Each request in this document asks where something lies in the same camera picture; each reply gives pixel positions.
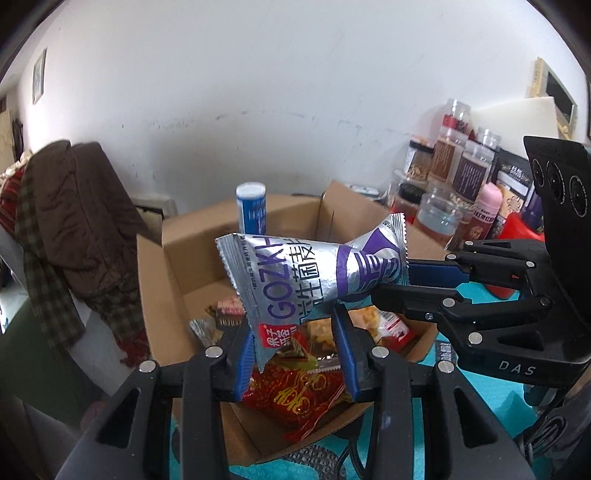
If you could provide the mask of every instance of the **plastic jar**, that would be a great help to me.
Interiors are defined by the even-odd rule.
[[[413,223],[424,194],[425,190],[417,185],[409,182],[401,183],[390,212],[403,213],[404,219],[408,223]]]
[[[483,145],[468,140],[459,162],[450,172],[452,201],[470,209],[491,172],[495,153]]]
[[[474,215],[472,209],[462,207],[458,208],[462,217],[460,218],[460,222],[457,224],[456,233],[447,245],[448,250],[458,250],[462,247],[464,243],[464,237],[467,235],[468,227],[470,226],[472,217]]]
[[[459,162],[468,136],[453,128],[441,127],[433,151],[429,182],[446,182],[452,165]]]
[[[499,213],[501,203],[503,203],[503,194],[499,187],[494,183],[484,185],[463,240],[484,240],[491,229],[492,222],[495,221],[496,214]]]
[[[446,113],[443,116],[444,127],[453,128],[463,134],[468,134],[470,130],[470,105],[461,103],[459,100],[450,98],[447,101]]]
[[[501,136],[491,132],[488,128],[478,127],[476,130],[476,141],[492,151],[498,151],[501,148]]]
[[[488,128],[478,127],[478,130],[476,131],[476,141],[480,145],[490,148],[495,153],[495,158],[492,160],[491,171],[488,174],[486,181],[492,180],[492,176],[495,171],[495,165],[498,159],[497,157],[499,156],[499,152],[501,150],[501,140],[502,138],[500,135],[494,134]]]
[[[425,194],[414,221],[420,231],[447,248],[462,220],[462,211],[437,195]]]
[[[433,161],[433,143],[418,135],[413,135],[408,143],[404,174],[409,180],[427,181]]]

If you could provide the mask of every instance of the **blue cylindrical container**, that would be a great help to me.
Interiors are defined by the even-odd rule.
[[[236,187],[240,233],[266,235],[266,193],[267,187],[265,187],[265,184],[257,181],[247,181]]]

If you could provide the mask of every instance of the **cardboard box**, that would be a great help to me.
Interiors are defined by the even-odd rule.
[[[295,238],[345,243],[376,227],[388,214],[381,205],[333,182],[322,199],[267,196],[267,232]],[[189,329],[192,318],[233,293],[215,238],[238,229],[235,200],[228,200],[164,222],[162,247],[138,237],[139,286],[154,358],[160,365],[189,360],[200,348]],[[410,258],[440,260],[444,251],[430,238],[408,229]],[[417,338],[406,358],[422,360],[437,335],[435,324],[408,321]],[[222,404],[228,461],[251,465],[279,458],[316,442],[359,416],[370,404],[343,404],[321,419],[302,442],[290,444],[284,430],[260,411]]]

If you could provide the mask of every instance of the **yellow snack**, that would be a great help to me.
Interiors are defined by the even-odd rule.
[[[351,322],[358,328],[362,328],[371,333],[374,341],[379,340],[378,328],[381,321],[379,310],[373,305],[359,310],[350,310],[349,316]],[[317,343],[322,344],[322,350],[335,351],[335,340],[332,336],[330,319],[313,320],[306,322],[308,326],[309,337]]]

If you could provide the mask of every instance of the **blue gripper pad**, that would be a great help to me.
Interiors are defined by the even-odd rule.
[[[252,369],[255,366],[255,336],[252,330],[248,330],[248,334],[242,344],[242,350],[236,360],[236,371],[234,380],[234,401],[241,401],[244,392],[248,388],[248,382],[251,379]]]
[[[339,353],[340,369],[343,372],[345,388],[347,389],[347,392],[349,392],[349,395],[351,395],[351,399],[353,401],[357,401],[359,397],[359,382],[355,368],[353,350],[351,348],[349,338],[345,333],[345,326],[343,325],[343,322],[337,320],[337,314],[335,311],[333,311],[330,321],[332,323],[332,331],[336,349]]]
[[[441,262],[433,264],[410,260],[408,276],[411,285],[422,287],[456,288],[470,281],[470,275],[461,271],[457,264]]]

